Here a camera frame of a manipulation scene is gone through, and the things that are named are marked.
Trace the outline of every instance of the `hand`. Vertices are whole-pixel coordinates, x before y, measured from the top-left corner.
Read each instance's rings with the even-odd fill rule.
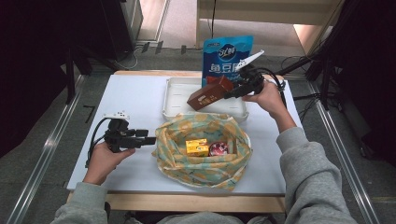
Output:
[[[82,182],[94,185],[102,185],[107,176],[121,163],[122,160],[135,153],[134,148],[128,148],[122,152],[112,152],[106,142],[95,146],[88,167]]]
[[[283,105],[277,85],[264,80],[263,88],[259,94],[246,95],[242,100],[256,102],[262,109],[268,111],[271,118],[276,121],[279,132],[282,133],[289,128],[296,127],[288,109]]]

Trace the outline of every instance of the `gray sweater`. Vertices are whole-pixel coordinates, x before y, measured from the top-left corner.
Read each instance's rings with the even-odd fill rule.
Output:
[[[319,143],[308,142],[301,128],[291,128],[276,139],[283,155],[280,168],[286,180],[285,223],[356,223],[341,192],[341,174]],[[52,223],[107,223],[106,190],[78,183],[69,203],[58,209]],[[202,212],[168,217],[161,224],[242,223],[235,217]]]

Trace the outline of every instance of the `table surface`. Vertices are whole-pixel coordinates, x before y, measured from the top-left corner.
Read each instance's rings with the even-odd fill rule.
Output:
[[[131,117],[128,119],[130,129],[148,129],[148,135],[153,136],[155,129],[166,122],[162,115],[166,79],[200,75],[199,72],[119,71],[111,76],[67,188],[73,191],[86,173],[84,165],[91,136],[103,114],[124,110]],[[286,86],[285,94],[288,110],[297,125],[302,127],[289,85]],[[107,201],[112,202],[114,209],[128,210],[284,211],[285,181],[279,168],[281,153],[276,144],[276,124],[256,104],[247,103],[247,111],[248,118],[240,123],[240,127],[250,137],[253,154],[234,191],[194,188],[170,179],[161,173],[156,159],[151,156],[155,146],[143,146],[108,176],[103,184],[109,190]],[[107,123],[104,122],[97,135],[101,136],[106,128]],[[187,199],[195,200],[200,205],[191,206],[191,201]],[[233,200],[237,200],[238,204],[230,206]],[[214,206],[222,203],[226,208]]]

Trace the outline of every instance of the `person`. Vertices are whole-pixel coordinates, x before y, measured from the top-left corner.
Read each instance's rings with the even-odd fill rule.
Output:
[[[309,142],[303,129],[296,126],[282,103],[277,86],[264,80],[261,93],[246,95],[243,100],[257,103],[276,121],[279,130],[276,142],[282,151],[280,168],[287,186],[285,223],[356,223],[342,195],[340,170],[326,158],[323,146]],[[58,209],[52,223],[107,223],[106,190],[100,185],[123,159],[132,154],[134,149],[112,153],[106,143],[98,144],[85,178],[78,183],[70,202]],[[199,212],[166,217],[159,223],[243,222],[236,217]]]

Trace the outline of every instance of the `gray sleeve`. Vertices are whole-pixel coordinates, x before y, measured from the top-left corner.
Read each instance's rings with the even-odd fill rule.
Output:
[[[286,181],[286,223],[356,223],[342,195],[341,173],[323,146],[308,142],[301,128],[277,139],[280,168]]]
[[[107,190],[92,184],[78,183],[70,202],[56,211],[52,224],[106,223],[105,199]]]

